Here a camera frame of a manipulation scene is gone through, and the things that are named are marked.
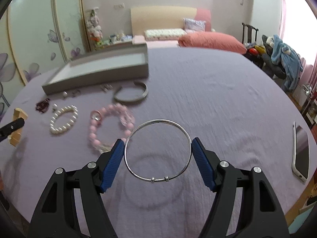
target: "gray box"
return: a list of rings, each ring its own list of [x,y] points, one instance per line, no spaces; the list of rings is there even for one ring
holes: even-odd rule
[[[46,95],[149,76],[146,44],[109,47],[70,60],[43,84]]]

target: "pink headboard section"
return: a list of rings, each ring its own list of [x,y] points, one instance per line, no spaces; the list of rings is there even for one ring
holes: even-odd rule
[[[205,20],[205,31],[211,31],[211,13],[210,10],[197,8],[196,16],[194,20]]]

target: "pearl bracelet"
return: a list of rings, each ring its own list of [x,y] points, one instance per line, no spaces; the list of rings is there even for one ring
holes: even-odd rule
[[[92,146],[99,151],[100,153],[108,152],[112,149],[113,144],[108,145],[102,143],[97,139],[96,131],[97,127],[101,125],[102,120],[110,115],[119,116],[121,124],[126,128],[124,131],[124,136],[121,138],[124,142],[126,138],[131,134],[131,131],[134,129],[134,117],[132,113],[126,106],[123,106],[119,103],[115,105],[108,105],[106,108],[102,108],[100,111],[91,111],[91,126],[89,127],[89,136],[88,139],[91,141]]]
[[[68,112],[73,112],[73,115],[71,116],[71,119],[68,121],[68,123],[66,125],[63,125],[62,127],[55,128],[56,119],[58,117],[60,117],[62,114],[68,113]],[[51,133],[53,133],[53,134],[62,134],[64,132],[68,131],[75,124],[75,122],[77,120],[77,117],[78,117],[78,110],[73,105],[66,106],[66,107],[63,107],[63,108],[57,110],[55,112],[55,114],[53,115],[51,121],[50,121],[50,131],[51,131]]]

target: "phone screen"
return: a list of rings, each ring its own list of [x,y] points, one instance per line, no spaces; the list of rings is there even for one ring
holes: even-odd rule
[[[309,170],[309,148],[307,132],[296,126],[296,169],[307,179]]]

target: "patterned pillow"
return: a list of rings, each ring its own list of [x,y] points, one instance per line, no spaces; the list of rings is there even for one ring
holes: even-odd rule
[[[205,20],[193,20],[188,18],[184,19],[184,29],[191,29],[195,31],[205,31],[206,21]]]
[[[146,40],[177,40],[186,34],[181,28],[173,29],[148,29],[145,32]]]

